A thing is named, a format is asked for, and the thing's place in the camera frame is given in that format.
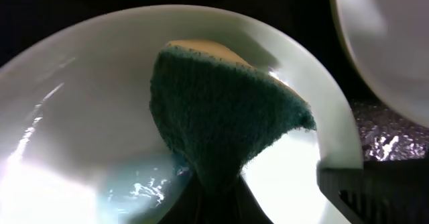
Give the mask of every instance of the green scouring pad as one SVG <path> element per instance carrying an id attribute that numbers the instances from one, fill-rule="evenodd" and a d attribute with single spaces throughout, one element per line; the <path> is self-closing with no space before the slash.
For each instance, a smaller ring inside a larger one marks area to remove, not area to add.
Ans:
<path id="1" fill-rule="evenodd" d="M 150 90 L 162 138 L 193 166 L 210 200 L 230 193 L 242 167 L 284 133 L 316 128 L 292 89 L 214 42 L 169 42 Z"/>

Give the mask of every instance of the plate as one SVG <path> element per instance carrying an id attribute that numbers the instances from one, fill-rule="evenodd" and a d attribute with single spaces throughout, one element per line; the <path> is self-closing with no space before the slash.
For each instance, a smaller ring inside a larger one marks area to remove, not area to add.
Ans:
<path id="1" fill-rule="evenodd" d="M 189 5 L 90 19 L 1 69 L 1 223 L 126 223 L 146 213 L 149 221 L 159 220 L 189 176 L 149 112 L 154 61 L 177 39 L 219 42 L 309 102 L 317 133 L 285 135 L 243 171 L 267 216 L 275 223 L 348 223 L 316 185 L 318 161 L 362 168 L 355 121 L 334 79 L 280 31 L 244 15 Z M 100 209 L 116 213 L 106 217 Z"/>
<path id="2" fill-rule="evenodd" d="M 429 0 L 331 0 L 338 35 L 371 90 L 429 127 Z"/>

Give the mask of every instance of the dark background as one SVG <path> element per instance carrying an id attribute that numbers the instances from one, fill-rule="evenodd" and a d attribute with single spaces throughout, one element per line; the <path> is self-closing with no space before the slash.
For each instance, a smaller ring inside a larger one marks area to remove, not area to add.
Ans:
<path id="1" fill-rule="evenodd" d="M 366 160 L 380 160 L 383 144 L 375 143 L 381 137 L 385 143 L 399 137 L 387 160 L 421 158 L 426 153 L 427 129 L 380 103 L 353 70 L 336 36 L 329 0 L 0 0 L 0 65 L 83 20 L 159 4 L 217 7 L 254 17 L 283 31 L 313 53 L 342 88 L 357 120 Z"/>

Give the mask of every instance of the bowl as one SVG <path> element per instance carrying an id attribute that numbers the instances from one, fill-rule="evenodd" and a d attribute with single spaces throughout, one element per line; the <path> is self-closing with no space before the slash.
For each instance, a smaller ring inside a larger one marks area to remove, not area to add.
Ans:
<path id="1" fill-rule="evenodd" d="M 149 112 L 157 53 L 177 39 L 219 42 L 310 104 L 317 133 L 292 131 L 243 170 L 267 216 L 274 223 L 348 223 L 316 185 L 317 163 L 362 168 L 355 121 L 334 79 L 280 31 L 189 5 L 90 19 L 1 69 L 1 223 L 160 220 L 192 176 L 168 151 Z"/>
<path id="2" fill-rule="evenodd" d="M 332 0 L 344 50 L 389 107 L 429 127 L 429 0 Z"/>

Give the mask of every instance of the wet surface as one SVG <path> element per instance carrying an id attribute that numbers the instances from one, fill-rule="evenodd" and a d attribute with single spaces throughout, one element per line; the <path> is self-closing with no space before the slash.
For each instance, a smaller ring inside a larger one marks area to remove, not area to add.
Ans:
<path id="1" fill-rule="evenodd" d="M 424 158 L 429 148 L 429 129 L 412 123 L 379 101 L 350 102 L 364 160 Z"/>

